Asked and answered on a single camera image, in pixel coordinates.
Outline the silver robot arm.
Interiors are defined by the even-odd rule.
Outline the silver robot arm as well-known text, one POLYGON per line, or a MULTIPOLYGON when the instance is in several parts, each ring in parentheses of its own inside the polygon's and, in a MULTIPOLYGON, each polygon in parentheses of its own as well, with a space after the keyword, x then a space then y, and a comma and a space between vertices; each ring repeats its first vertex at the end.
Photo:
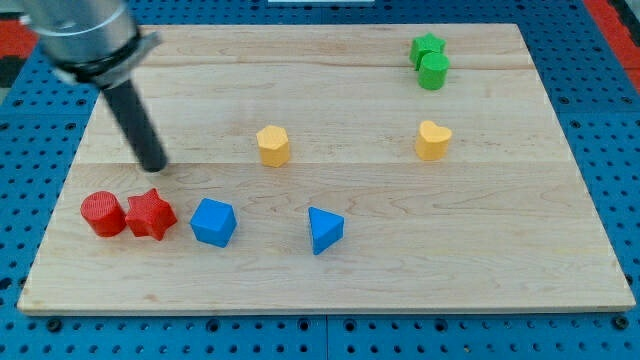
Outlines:
POLYGON ((34 31, 63 81, 117 87, 161 44, 147 35, 123 0, 21 0, 21 21, 34 31))

